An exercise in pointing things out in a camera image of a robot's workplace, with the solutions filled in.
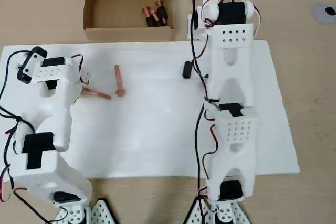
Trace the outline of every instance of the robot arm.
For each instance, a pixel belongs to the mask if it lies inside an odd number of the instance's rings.
[[[36,88],[29,97],[29,109],[21,117],[37,132],[19,122],[14,135],[18,155],[12,159],[12,177],[39,199],[62,206],[70,214],[78,213],[68,218],[70,223],[85,219],[90,223],[91,183],[60,155],[69,147],[70,107],[82,91],[82,81],[89,82],[89,72],[81,69],[81,63],[74,58],[48,58],[45,50],[35,47],[17,78]],[[39,131],[41,125],[48,130]]]
[[[250,76],[254,29],[246,23],[255,10],[248,0],[203,0],[197,9],[197,29],[193,28],[194,39],[208,38],[210,47],[205,109],[214,119],[218,141],[207,165],[207,198],[211,206],[217,210],[224,206],[228,212],[235,202],[252,195],[255,179],[258,116]],[[220,215],[216,215],[216,223],[231,221]]]

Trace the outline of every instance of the copper screw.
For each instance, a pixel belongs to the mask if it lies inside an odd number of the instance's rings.
[[[149,6],[144,6],[144,7],[142,8],[142,13],[143,13],[146,17],[151,16],[150,11],[151,11],[151,8],[150,8]]]
[[[164,1],[163,0],[158,0],[155,2],[157,6],[163,6]]]
[[[89,89],[88,87],[83,87],[82,93],[91,93],[94,95],[97,95],[101,98],[107,99],[107,100],[112,100],[112,96],[110,96],[109,94],[104,94],[102,92],[93,90],[93,89]]]
[[[119,97],[123,97],[125,95],[126,91],[122,86],[120,66],[119,65],[114,65],[114,71],[115,71],[115,75],[116,75],[117,88],[118,88],[116,90],[116,94]]]
[[[160,19],[159,19],[159,17],[158,17],[158,15],[157,15],[157,13],[156,13],[155,10],[151,11],[151,14],[153,15],[153,17],[156,20],[156,22],[160,21]]]

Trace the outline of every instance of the electrical wire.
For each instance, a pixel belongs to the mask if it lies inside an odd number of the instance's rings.
[[[2,170],[1,174],[0,174],[0,201],[2,203],[5,203],[6,201],[9,200],[9,198],[11,197],[11,195],[9,194],[7,199],[4,199],[4,188],[3,188],[3,183],[4,183],[4,177],[6,172],[8,171],[10,165],[6,165],[6,167]]]
[[[204,111],[204,118],[207,119],[208,121],[212,121],[212,122],[214,122],[214,121],[215,121],[214,118],[208,118],[208,117],[206,116],[206,111],[207,111],[207,110]]]
[[[19,123],[19,122],[23,122],[25,124],[28,125],[28,127],[32,130],[33,133],[35,133],[35,128],[34,126],[29,123],[27,120],[24,120],[21,116],[17,116],[15,114],[13,114],[12,112],[8,111],[7,109],[5,109],[4,107],[0,106],[0,110],[6,112],[8,115],[3,115],[3,114],[0,114],[0,116],[3,116],[4,118],[10,118],[10,119],[16,119],[16,121]]]
[[[36,214],[36,216],[38,217],[38,218],[40,218],[42,221],[44,221],[46,224],[50,224],[50,223],[53,223],[53,222],[59,222],[59,221],[62,221],[62,220],[64,220],[67,216],[68,216],[68,214],[69,214],[69,212],[68,212],[68,210],[66,209],[66,208],[64,208],[64,207],[60,207],[61,209],[63,209],[63,210],[65,210],[66,212],[67,212],[67,214],[63,217],[63,218],[61,218],[61,219],[59,219],[59,220],[47,220],[46,218],[44,218],[31,204],[29,204],[22,196],[20,196],[16,191],[17,190],[27,190],[26,188],[16,188],[14,191],[13,191],[13,194],[22,202],[22,203],[24,203],[31,211],[33,211],[34,212],[34,214]]]
[[[208,3],[209,1],[211,1],[211,0],[207,0],[207,1],[205,1],[204,4],[202,5],[202,8],[201,8],[201,20],[202,20],[202,22],[205,23],[205,24],[208,24],[208,23],[206,23],[206,22],[205,22],[205,19],[203,19],[203,8],[204,8],[205,4]]]
[[[201,82],[202,82],[202,85],[203,85],[203,88],[204,88],[205,98],[208,99],[206,84],[205,84],[204,78],[201,74],[200,67],[198,66],[197,57],[196,57],[196,53],[195,53],[195,46],[194,46],[193,31],[194,31],[194,19],[195,19],[195,12],[196,12],[195,0],[192,0],[192,5],[193,5],[193,13],[192,13],[192,17],[191,17],[191,20],[190,20],[190,41],[191,41],[191,49],[192,49],[193,59],[194,59],[193,67],[194,67],[194,70],[196,71],[196,73],[199,75],[199,77],[201,79]]]
[[[195,61],[196,61],[197,59],[199,59],[199,58],[204,54],[205,49],[206,49],[206,46],[208,45],[208,41],[209,41],[209,35],[206,36],[206,42],[205,42],[205,45],[204,45],[204,47],[203,47],[201,53],[200,53],[196,58],[193,58],[193,60],[192,60],[193,68],[194,68],[194,70],[197,72],[198,75],[200,75],[201,72],[198,72],[198,71],[197,71],[197,66],[196,66],[196,64],[195,64]]]
[[[4,80],[4,84],[2,86],[2,89],[1,89],[1,92],[0,92],[0,99],[5,91],[5,87],[7,85],[7,79],[8,79],[8,72],[9,72],[9,62],[11,60],[11,58],[16,55],[16,54],[21,54],[21,53],[30,53],[30,51],[28,50],[20,50],[20,51],[16,51],[14,53],[12,53],[9,57],[8,57],[8,60],[7,60],[7,64],[6,64],[6,73],[5,73],[5,80]]]
[[[211,1],[211,0],[205,1],[204,4],[202,5],[202,9],[201,9],[201,20],[207,28],[214,27],[216,25],[216,21],[210,20],[209,18],[205,18],[205,19],[203,18],[203,8],[204,8],[205,4],[209,1]],[[255,5],[253,5],[253,7],[254,7],[254,10],[257,13],[258,18],[259,18],[257,28],[255,29],[255,31],[253,33],[253,36],[256,36],[258,31],[259,31],[260,24],[261,24],[261,13]]]
[[[77,55],[71,56],[71,58],[73,59],[73,58],[78,57],[78,56],[81,56],[80,63],[79,63],[79,80],[80,80],[81,83],[88,85],[89,83],[88,82],[84,82],[83,79],[82,79],[82,77],[81,77],[81,75],[80,75],[80,72],[82,70],[82,64],[83,64],[83,61],[84,61],[84,55],[77,54]]]
[[[5,87],[7,85],[8,72],[9,72],[9,63],[10,63],[11,58],[14,55],[16,55],[16,54],[24,53],[24,52],[25,53],[30,53],[30,51],[28,51],[28,50],[21,50],[21,51],[16,51],[16,52],[12,53],[8,57],[7,64],[6,64],[5,80],[4,80],[4,84],[3,84],[1,92],[0,92],[0,99],[1,99],[1,97],[2,97],[2,95],[4,93],[4,91],[5,91]],[[82,62],[83,62],[83,56],[82,56],[82,60],[81,60],[80,65],[79,65],[79,70],[81,69]],[[6,134],[9,134],[9,137],[7,139],[7,142],[6,142],[6,145],[5,145],[5,148],[4,148],[4,152],[3,152],[3,158],[4,158],[5,168],[2,170],[2,172],[0,174],[0,201],[1,202],[6,202],[7,200],[9,200],[9,198],[11,197],[11,195],[13,193],[21,202],[23,202],[28,208],[30,208],[45,223],[50,224],[52,222],[59,222],[59,221],[64,220],[68,216],[68,210],[67,209],[65,209],[63,207],[60,207],[61,209],[65,210],[67,212],[67,214],[64,216],[64,218],[59,219],[59,220],[47,220],[34,207],[32,207],[24,198],[22,198],[16,192],[17,190],[27,190],[26,188],[21,188],[20,187],[20,188],[14,189],[14,180],[13,180],[12,176],[10,175],[10,169],[9,169],[11,165],[8,163],[8,160],[7,160],[7,152],[8,152],[8,148],[10,146],[10,141],[11,141],[11,139],[12,139],[15,131],[17,130],[19,122],[23,122],[23,123],[27,124],[34,133],[35,133],[35,128],[33,127],[33,125],[31,123],[29,123],[28,121],[22,119],[20,116],[16,116],[15,114],[13,114],[12,112],[8,111],[4,107],[0,106],[0,110],[2,110],[3,112],[5,112],[5,113],[8,114],[8,115],[4,115],[4,114],[0,113],[1,117],[3,117],[3,118],[9,118],[9,119],[16,119],[16,121],[17,121],[16,125],[6,132]],[[16,151],[15,151],[15,143],[16,142],[14,141],[12,148],[13,148],[14,152],[16,153]],[[9,180],[10,180],[10,184],[11,184],[10,186],[11,186],[11,190],[12,191],[9,194],[8,198],[4,199],[4,197],[3,197],[4,196],[4,193],[3,193],[3,180],[4,180],[4,176],[5,176],[6,172],[9,175]]]
[[[215,127],[214,124],[211,125],[211,127],[210,127],[210,132],[211,132],[212,137],[213,137],[214,140],[215,140],[215,143],[216,143],[216,149],[215,149],[214,151],[212,151],[212,152],[207,152],[207,153],[205,153],[205,154],[203,155],[203,158],[202,158],[203,169],[204,169],[204,172],[205,172],[205,175],[206,175],[206,178],[207,178],[207,179],[209,179],[209,174],[208,174],[208,172],[206,171],[206,168],[205,168],[205,163],[204,163],[204,161],[205,161],[205,157],[206,157],[207,155],[209,155],[209,154],[215,154],[215,153],[217,152],[217,150],[218,150],[218,146],[219,146],[219,144],[218,144],[218,139],[217,139],[217,137],[216,137],[216,135],[215,135],[215,133],[214,133],[214,130],[213,130],[214,127]]]
[[[197,159],[197,191],[200,190],[201,188],[201,162],[200,162],[200,157],[198,153],[198,144],[197,144],[197,134],[198,134],[198,127],[199,127],[199,122],[201,121],[201,117],[204,111],[204,103],[202,105],[200,114],[198,115],[197,122],[196,122],[196,127],[195,127],[195,136],[194,136],[194,144],[195,144],[195,153],[196,153],[196,159]],[[200,205],[200,210],[201,210],[201,217],[202,217],[202,223],[204,222],[204,215],[203,215],[203,210],[202,210],[202,203],[201,203],[201,198],[199,195],[198,197],[198,204]]]
[[[256,30],[255,30],[254,33],[253,33],[253,36],[256,36],[257,33],[258,33],[258,31],[259,31],[260,24],[261,24],[261,13],[260,13],[259,9],[257,8],[257,6],[253,5],[253,7],[254,7],[254,10],[255,10],[255,12],[257,13],[258,18],[259,18],[258,26],[257,26]]]

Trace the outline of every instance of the white tray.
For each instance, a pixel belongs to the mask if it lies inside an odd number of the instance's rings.
[[[196,52],[203,47],[196,42]],[[50,57],[84,54],[92,74],[90,86],[112,94],[112,101],[86,95],[73,106],[70,148],[63,157],[88,178],[132,176],[196,176],[194,129],[203,102],[195,72],[184,80],[182,69],[191,60],[190,42],[42,45]],[[5,47],[0,76],[10,53],[33,46]],[[0,104],[20,115],[34,87],[16,79],[13,57],[9,81]],[[208,52],[200,59],[208,73]],[[257,174],[298,173],[295,148],[267,42],[256,41],[252,56],[255,108],[260,116]],[[126,96],[115,95],[114,65],[121,66]],[[15,122],[0,118],[0,132]],[[200,155],[214,148],[210,123],[199,127]],[[46,131],[42,125],[39,131]],[[4,146],[6,135],[0,135]],[[9,151],[10,162],[12,150]]]

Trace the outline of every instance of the table surface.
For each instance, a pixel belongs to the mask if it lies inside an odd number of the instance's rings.
[[[186,40],[191,0],[173,0],[175,40]],[[84,0],[0,0],[0,48],[15,44],[87,42]],[[336,217],[335,25],[315,22],[317,2],[253,0],[263,20],[257,38],[269,42],[292,130],[301,173],[258,176],[254,195],[243,202],[252,223],[331,223]],[[107,197],[121,223],[182,223],[195,196],[185,177],[92,180],[93,200]],[[51,205],[22,193],[52,219]],[[0,207],[4,223],[40,223],[15,198]]]

